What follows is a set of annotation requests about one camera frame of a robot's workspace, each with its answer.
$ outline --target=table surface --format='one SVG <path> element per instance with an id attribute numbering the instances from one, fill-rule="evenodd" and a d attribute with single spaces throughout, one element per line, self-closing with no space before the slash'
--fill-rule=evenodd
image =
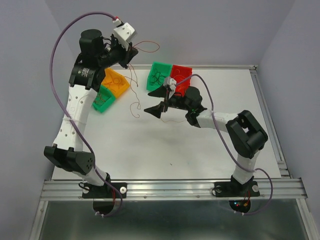
<path id="1" fill-rule="evenodd" d="M 118 73 L 130 77 L 130 71 Z M 146 82 L 149 69 L 137 69 L 139 86 L 132 88 L 140 99 L 137 109 L 135 94 L 129 88 L 104 113 L 91 108 L 84 136 L 93 147 L 96 165 L 108 172 L 112 179 L 229 179 L 235 164 L 224 148 L 216 130 L 190 126 L 185 111 L 169 109 L 160 119 L 143 112 L 162 99 L 149 97 Z M 206 81 L 214 101 L 214 111 L 240 113 L 249 110 L 267 131 L 258 97 L 246 69 L 194 69 Z M 191 86 L 199 88 L 202 105 L 211 108 L 203 83 L 193 77 Z M 233 155 L 237 152 L 227 133 L 222 133 Z M 280 171 L 270 140 L 257 161 L 257 168 L 265 169 L 272 178 L 280 178 Z M 266 178 L 257 172 L 256 178 Z M 55 167 L 53 180 L 80 179 L 77 175 Z"/>

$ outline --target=robotic arm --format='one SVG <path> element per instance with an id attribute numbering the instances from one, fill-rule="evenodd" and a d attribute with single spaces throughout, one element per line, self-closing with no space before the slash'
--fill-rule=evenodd
<path id="1" fill-rule="evenodd" d="M 186 110 L 185 117 L 191 126 L 216 129 L 212 118 L 213 112 L 202 106 L 203 98 L 196 87 L 189 86 L 184 96 L 175 90 L 176 81 L 171 77 L 165 78 L 161 87 L 148 94 L 151 97 L 164 98 L 164 101 L 144 111 L 160 118 L 168 108 Z M 260 150 L 268 140 L 267 133 L 248 110 L 238 114 L 215 112 L 214 117 L 219 130 L 229 134 L 238 153 L 237 162 L 242 167 L 238 165 L 235 167 L 230 181 L 215 183 L 215 195 L 243 197 L 250 191 L 252 197 L 259 196 L 257 182 L 253 181 L 253 172 Z"/>
<path id="2" fill-rule="evenodd" d="M 137 34 L 135 29 L 119 18 L 113 23 L 116 28 L 113 30 L 110 43 L 104 43 L 106 38 L 97 29 L 83 31 L 79 40 L 81 53 L 71 71 L 66 110 L 82 134 L 86 128 L 91 105 L 106 76 L 105 69 L 117 63 L 123 68 L 128 68 L 128 63 L 138 54 L 138 50 L 131 43 Z M 83 151 L 83 141 L 66 115 L 52 146 L 44 148 L 44 155 L 56 167 L 80 176 L 92 186 L 105 185 L 95 172 L 95 155 Z M 108 173 L 97 166 L 95 168 L 110 182 Z"/>

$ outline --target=gray floor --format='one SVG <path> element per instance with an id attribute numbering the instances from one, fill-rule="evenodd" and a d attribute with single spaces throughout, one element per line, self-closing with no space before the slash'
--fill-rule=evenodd
<path id="1" fill-rule="evenodd" d="M 252 201 L 251 210 L 265 200 Z M 126 202 L 111 218 L 91 202 L 50 202 L 42 240 L 304 240 L 295 200 L 273 200 L 266 211 L 240 216 L 226 201 Z"/>

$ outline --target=white table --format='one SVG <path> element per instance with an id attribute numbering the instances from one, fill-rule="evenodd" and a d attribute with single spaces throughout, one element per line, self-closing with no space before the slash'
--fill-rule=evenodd
<path id="1" fill-rule="evenodd" d="M 116 70 L 130 77 L 129 70 Z M 141 110 L 130 104 L 136 102 L 135 94 L 128 89 L 104 113 L 93 108 L 85 129 L 85 137 L 95 152 L 96 164 L 108 172 L 111 179 L 160 180 L 160 179 L 229 179 L 235 164 L 213 129 L 190 126 L 187 121 L 162 122 L 143 112 L 157 105 L 162 99 L 149 97 L 146 81 L 149 69 L 136 70 L 139 87 L 132 87 L 140 98 Z M 247 69 L 194 69 L 206 81 L 215 104 L 216 112 L 240 113 L 249 110 L 267 131 L 262 110 Z M 193 77 L 191 85 L 199 88 L 202 105 L 211 108 L 208 94 L 202 82 Z M 183 121 L 185 111 L 169 109 L 162 119 Z M 223 133 L 234 156 L 237 156 L 227 133 Z M 265 169 L 272 178 L 280 178 L 280 171 L 271 141 L 265 144 L 256 167 Z M 255 173 L 256 178 L 266 178 Z M 53 180 L 74 180 L 79 177 L 55 167 Z"/>

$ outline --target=wall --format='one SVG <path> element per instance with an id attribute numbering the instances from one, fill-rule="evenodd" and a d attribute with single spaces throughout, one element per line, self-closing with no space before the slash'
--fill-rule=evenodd
<path id="1" fill-rule="evenodd" d="M 43 149 L 62 119 L 49 84 L 50 53 L 60 30 L 43 0 L 2 0 L 0 30 L 0 238 L 26 240 L 53 169 Z M 64 100 L 73 62 L 64 41 L 54 65 Z"/>
<path id="2" fill-rule="evenodd" d="M 320 229 L 320 1 L 296 0 L 259 65 L 287 165 Z"/>
<path id="3" fill-rule="evenodd" d="M 80 14 L 106 11 L 137 30 L 134 42 L 156 41 L 161 51 L 141 52 L 134 64 L 157 60 L 175 64 L 258 64 L 294 0 L 45 0 L 60 29 Z M 83 19 L 66 33 L 73 56 L 83 30 L 110 36 L 104 16 Z M 151 49 L 154 46 L 141 46 Z"/>

